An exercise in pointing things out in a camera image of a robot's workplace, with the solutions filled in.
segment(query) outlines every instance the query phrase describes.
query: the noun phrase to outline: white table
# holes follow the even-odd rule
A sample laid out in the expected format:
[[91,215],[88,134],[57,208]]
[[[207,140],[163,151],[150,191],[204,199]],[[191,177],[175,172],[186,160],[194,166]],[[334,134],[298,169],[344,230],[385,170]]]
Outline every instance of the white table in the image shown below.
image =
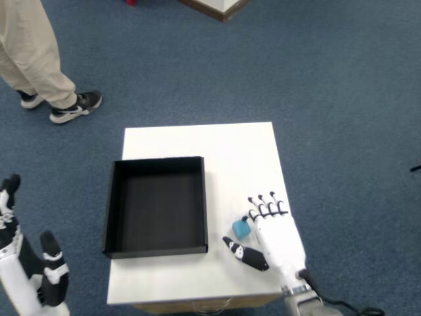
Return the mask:
[[[126,129],[123,159],[198,155],[205,158],[209,252],[111,260],[108,304],[281,293],[273,271],[237,261],[222,241],[234,239],[231,225],[250,209],[247,197],[274,190],[289,207],[272,123]],[[254,234],[241,243],[259,247]]]

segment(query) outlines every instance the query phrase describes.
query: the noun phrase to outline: robot finger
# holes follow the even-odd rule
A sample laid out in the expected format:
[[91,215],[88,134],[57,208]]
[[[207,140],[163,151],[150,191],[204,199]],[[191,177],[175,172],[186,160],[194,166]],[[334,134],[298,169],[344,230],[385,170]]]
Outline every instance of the robot finger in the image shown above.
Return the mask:
[[255,223],[256,221],[259,221],[259,219],[262,219],[262,215],[260,215],[260,213],[258,213],[257,211],[255,211],[254,209],[251,209],[249,211],[249,217],[251,218],[251,220]]
[[260,271],[269,269],[269,265],[263,256],[263,253],[253,248],[243,247],[242,245],[234,242],[230,237],[222,238],[231,252],[235,255],[237,260],[249,265]]
[[265,206],[265,204],[263,203],[263,201],[253,199],[252,197],[249,197],[248,200],[258,209],[258,211],[260,212],[263,218],[270,215],[270,212],[268,208]]
[[274,199],[274,201],[275,201],[275,204],[276,204],[276,207],[278,208],[278,212],[279,212],[279,214],[280,215],[285,215],[285,214],[288,214],[289,212],[285,209],[285,203],[284,203],[284,201],[282,201],[281,199],[278,199],[277,197],[276,197],[276,194],[275,194],[275,192],[271,192],[270,193],[270,196],[272,196],[272,199]]
[[14,207],[14,193],[19,189],[20,176],[12,174],[10,179],[4,179],[0,192],[0,209],[2,213],[10,213]]
[[43,232],[41,245],[45,260],[41,283],[43,298],[47,305],[58,306],[66,297],[69,269],[60,246],[51,232]]
[[259,195],[259,199],[265,204],[266,208],[269,210],[269,213],[273,217],[280,216],[278,208],[275,206],[275,203],[273,201],[270,201],[262,195]]

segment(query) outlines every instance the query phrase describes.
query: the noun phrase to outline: white shoe sole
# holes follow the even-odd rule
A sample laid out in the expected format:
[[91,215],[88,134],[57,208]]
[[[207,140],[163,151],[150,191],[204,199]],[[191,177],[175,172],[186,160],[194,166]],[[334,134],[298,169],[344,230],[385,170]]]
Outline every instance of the white shoe sole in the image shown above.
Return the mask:
[[27,110],[35,109],[38,105],[40,105],[44,101],[44,98],[39,94],[33,99],[32,101],[26,102],[24,100],[20,101],[20,105]]
[[102,100],[103,100],[103,97],[101,96],[99,98],[99,101],[97,102],[97,104],[95,104],[93,107],[91,107],[89,109],[83,110],[82,112],[66,113],[65,115],[62,115],[60,117],[56,117],[55,115],[50,114],[50,120],[54,124],[63,124],[63,123],[66,123],[66,122],[68,122],[70,120],[74,120],[77,117],[80,117],[81,115],[88,115],[88,114],[94,112],[94,110],[98,109],[98,107],[100,106]]

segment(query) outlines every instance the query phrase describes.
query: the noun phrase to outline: cable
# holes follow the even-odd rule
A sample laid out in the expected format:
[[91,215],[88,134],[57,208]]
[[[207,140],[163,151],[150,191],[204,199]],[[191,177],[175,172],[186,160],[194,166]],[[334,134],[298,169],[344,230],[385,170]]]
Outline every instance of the cable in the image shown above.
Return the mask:
[[306,282],[317,293],[317,295],[319,295],[319,297],[328,304],[345,306],[347,309],[350,309],[351,311],[353,311],[356,316],[385,316],[386,315],[384,310],[377,307],[366,307],[359,310],[355,306],[352,306],[351,304],[345,301],[337,301],[337,300],[331,300],[329,298],[326,298],[322,294],[320,294],[320,291],[318,290],[317,285],[314,279],[311,277],[311,274],[308,270],[306,269],[301,270],[298,272],[298,275],[300,278],[303,278],[304,280],[306,280]]
[[417,170],[420,170],[420,169],[421,169],[421,165],[413,167],[413,168],[409,169],[409,171],[414,172],[414,171],[417,171]]

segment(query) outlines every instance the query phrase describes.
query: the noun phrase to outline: black box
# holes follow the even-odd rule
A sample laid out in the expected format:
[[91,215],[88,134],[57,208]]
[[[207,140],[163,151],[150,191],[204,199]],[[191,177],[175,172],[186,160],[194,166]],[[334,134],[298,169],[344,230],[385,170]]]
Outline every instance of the black box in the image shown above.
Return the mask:
[[202,157],[114,162],[103,253],[112,258],[206,253]]

